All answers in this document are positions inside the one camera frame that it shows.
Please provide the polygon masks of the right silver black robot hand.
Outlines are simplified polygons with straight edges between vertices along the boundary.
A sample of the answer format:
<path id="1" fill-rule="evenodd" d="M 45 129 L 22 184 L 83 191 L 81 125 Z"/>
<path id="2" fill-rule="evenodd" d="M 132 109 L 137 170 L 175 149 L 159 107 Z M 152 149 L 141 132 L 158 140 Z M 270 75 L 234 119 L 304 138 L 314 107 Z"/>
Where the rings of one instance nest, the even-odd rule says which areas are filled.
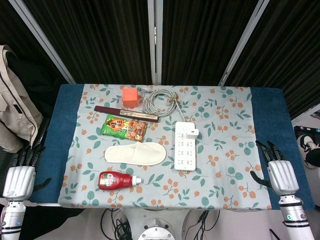
<path id="1" fill-rule="evenodd" d="M 291 162 L 285 159 L 272 142 L 267 141 L 269 147 L 258 140 L 255 143 L 262 152 L 269 180 L 259 178 L 252 170 L 251 177 L 258 184 L 271 188 L 279 196 L 294 195 L 299 190 L 299 185 Z"/>

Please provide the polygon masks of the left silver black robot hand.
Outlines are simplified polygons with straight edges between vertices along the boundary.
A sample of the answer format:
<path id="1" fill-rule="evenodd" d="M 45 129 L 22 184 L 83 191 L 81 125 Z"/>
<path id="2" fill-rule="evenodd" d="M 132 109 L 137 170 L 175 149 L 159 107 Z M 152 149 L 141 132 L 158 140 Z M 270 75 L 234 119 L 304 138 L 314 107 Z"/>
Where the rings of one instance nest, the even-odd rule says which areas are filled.
<path id="1" fill-rule="evenodd" d="M 45 147 L 38 144 L 35 147 L 25 146 L 15 156 L 13 165 L 8 169 L 2 196 L 8 201 L 25 201 L 33 192 L 44 189 L 50 182 L 48 177 L 44 182 L 35 185 L 37 161 Z"/>

